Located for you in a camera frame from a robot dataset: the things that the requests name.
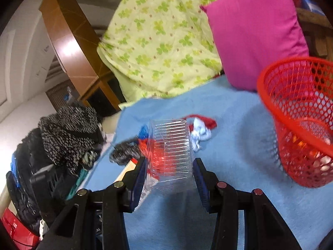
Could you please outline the red bag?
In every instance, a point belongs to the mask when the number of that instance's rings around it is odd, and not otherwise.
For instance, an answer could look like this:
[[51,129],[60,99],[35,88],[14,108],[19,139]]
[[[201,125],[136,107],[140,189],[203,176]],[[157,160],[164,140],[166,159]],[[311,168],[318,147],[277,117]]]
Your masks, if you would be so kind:
[[1,221],[17,249],[36,249],[39,237],[26,228],[9,208],[5,209]]

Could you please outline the blue plastic wrapper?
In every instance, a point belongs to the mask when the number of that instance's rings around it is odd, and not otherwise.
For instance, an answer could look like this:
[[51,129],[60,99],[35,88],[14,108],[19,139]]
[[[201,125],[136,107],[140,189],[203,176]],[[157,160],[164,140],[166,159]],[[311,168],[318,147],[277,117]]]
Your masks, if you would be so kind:
[[141,127],[138,133],[138,139],[147,139],[149,137],[149,128],[147,125]]

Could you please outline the black white dotted garment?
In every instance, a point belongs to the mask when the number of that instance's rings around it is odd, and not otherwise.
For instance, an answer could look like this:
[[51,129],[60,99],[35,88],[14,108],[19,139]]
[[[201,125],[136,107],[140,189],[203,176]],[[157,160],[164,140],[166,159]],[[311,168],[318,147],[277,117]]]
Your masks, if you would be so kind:
[[97,112],[92,107],[65,106],[40,118],[43,146],[48,158],[77,176],[85,165],[83,157],[104,142]]

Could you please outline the red foil wrapper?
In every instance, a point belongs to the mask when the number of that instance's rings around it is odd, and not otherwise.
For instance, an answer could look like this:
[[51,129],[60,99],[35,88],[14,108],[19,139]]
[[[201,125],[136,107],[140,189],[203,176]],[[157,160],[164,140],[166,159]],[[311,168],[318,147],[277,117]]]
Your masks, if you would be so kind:
[[148,162],[148,171],[147,171],[147,173],[151,177],[153,177],[155,179],[158,179],[158,176],[153,171],[152,140],[150,138],[138,139],[138,146],[139,146],[139,149],[140,149],[141,153],[143,154],[143,156],[147,159],[147,162]]

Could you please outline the black jacket pile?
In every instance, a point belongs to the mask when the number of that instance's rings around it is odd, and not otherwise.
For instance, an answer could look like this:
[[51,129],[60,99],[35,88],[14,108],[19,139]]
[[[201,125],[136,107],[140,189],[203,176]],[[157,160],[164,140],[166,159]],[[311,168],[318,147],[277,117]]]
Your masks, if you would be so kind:
[[17,145],[6,180],[21,222],[35,234],[43,216],[61,211],[74,182],[67,168],[55,166],[46,155],[39,128]]

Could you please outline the clear ribbed plastic cup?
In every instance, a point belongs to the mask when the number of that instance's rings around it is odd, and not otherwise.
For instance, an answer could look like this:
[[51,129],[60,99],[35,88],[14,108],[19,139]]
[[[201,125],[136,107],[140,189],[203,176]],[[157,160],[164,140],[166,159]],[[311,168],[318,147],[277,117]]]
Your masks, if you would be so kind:
[[181,193],[193,185],[193,150],[186,120],[151,120],[147,140],[146,188]]

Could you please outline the brown wooden cabinet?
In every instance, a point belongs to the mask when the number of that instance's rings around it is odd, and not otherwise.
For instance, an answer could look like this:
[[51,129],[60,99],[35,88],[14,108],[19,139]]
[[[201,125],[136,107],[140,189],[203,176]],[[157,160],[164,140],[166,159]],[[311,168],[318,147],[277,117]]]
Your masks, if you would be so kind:
[[76,0],[43,0],[43,22],[59,63],[84,105],[97,91],[119,111],[120,99],[108,85],[115,76],[97,53],[99,38]]

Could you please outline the blue face mask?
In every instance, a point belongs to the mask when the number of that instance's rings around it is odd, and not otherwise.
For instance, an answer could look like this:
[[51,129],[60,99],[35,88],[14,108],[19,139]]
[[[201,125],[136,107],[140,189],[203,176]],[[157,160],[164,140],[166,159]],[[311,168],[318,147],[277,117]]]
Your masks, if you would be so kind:
[[195,117],[190,136],[193,152],[198,152],[201,149],[200,142],[209,140],[212,133],[211,130],[206,127],[203,120]]

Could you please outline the magenta pillow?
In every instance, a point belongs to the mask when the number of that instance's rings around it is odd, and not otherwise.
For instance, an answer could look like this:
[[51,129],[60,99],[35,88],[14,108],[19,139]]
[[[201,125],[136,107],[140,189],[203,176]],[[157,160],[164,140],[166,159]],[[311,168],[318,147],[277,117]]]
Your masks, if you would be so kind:
[[216,0],[200,8],[227,80],[237,89],[255,91],[265,67],[309,55],[293,0]]

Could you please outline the red mesh plastic basket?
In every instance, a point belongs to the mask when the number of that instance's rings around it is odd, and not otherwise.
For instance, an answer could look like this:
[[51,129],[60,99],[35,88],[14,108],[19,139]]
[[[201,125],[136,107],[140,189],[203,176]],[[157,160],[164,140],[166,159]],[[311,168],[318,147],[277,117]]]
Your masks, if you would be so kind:
[[299,185],[332,182],[332,62],[292,57],[266,67],[257,92],[270,112],[284,171]]

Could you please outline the green clover pattern quilt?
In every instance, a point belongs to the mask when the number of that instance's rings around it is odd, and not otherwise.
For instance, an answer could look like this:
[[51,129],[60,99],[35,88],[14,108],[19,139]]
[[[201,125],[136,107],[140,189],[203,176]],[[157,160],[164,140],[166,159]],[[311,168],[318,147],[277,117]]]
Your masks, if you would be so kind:
[[222,74],[201,6],[215,0],[121,0],[97,52],[125,105],[171,98]]

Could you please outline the red ribbon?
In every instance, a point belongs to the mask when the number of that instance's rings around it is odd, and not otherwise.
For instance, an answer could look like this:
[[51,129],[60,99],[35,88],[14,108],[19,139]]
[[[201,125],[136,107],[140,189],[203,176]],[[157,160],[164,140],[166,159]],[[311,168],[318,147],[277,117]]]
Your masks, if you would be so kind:
[[202,115],[192,114],[192,115],[187,115],[185,117],[182,117],[182,119],[186,120],[186,121],[188,119],[199,119],[200,121],[202,121],[204,123],[205,127],[207,127],[209,130],[212,130],[217,127],[216,120],[209,118],[209,117],[202,116]]

